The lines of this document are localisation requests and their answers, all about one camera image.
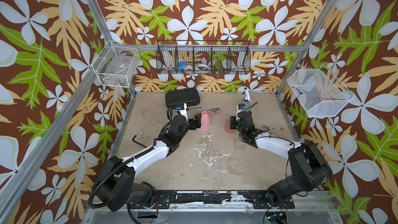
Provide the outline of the orange translucent spray bottle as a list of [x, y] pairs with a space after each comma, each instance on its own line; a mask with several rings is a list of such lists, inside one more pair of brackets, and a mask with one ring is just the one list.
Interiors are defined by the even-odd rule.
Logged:
[[231, 129], [230, 128], [230, 124], [231, 124], [231, 120], [229, 119], [226, 124], [224, 125], [224, 129], [226, 131], [226, 133], [228, 134], [235, 134], [237, 132], [236, 129]]

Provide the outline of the blue white spray nozzle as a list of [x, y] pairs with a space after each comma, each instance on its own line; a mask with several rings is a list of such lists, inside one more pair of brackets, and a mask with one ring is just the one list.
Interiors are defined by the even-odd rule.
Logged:
[[246, 87], [244, 88], [243, 95], [244, 95], [244, 103], [246, 104], [246, 103], [250, 102], [250, 100], [251, 100], [251, 98], [250, 98], [250, 90], [248, 88], [246, 88]]

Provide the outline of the clear blue spray bottle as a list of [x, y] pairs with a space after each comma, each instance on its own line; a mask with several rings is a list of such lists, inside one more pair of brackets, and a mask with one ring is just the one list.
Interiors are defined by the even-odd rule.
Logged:
[[244, 99], [238, 104], [238, 109], [246, 111], [251, 106], [250, 97], [244, 96]]

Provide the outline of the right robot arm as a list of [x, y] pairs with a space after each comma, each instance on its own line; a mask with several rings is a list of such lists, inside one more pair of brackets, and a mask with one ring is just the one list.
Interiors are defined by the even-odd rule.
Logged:
[[267, 189], [270, 207], [279, 207], [300, 192], [313, 191], [332, 176], [332, 169], [314, 142], [294, 142], [257, 129], [250, 111], [230, 117], [230, 129], [238, 131], [243, 143], [272, 152], [290, 166], [292, 174]]

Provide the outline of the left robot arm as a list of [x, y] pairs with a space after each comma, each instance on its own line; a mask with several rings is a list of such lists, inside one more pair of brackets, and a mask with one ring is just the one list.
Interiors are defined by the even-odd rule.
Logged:
[[176, 115], [162, 128], [151, 146], [122, 159], [111, 157], [93, 184], [88, 207], [107, 207], [115, 212], [134, 202], [152, 206], [155, 188], [146, 182], [136, 184], [134, 179], [145, 169], [176, 151], [188, 131], [200, 127], [201, 114], [190, 119]]

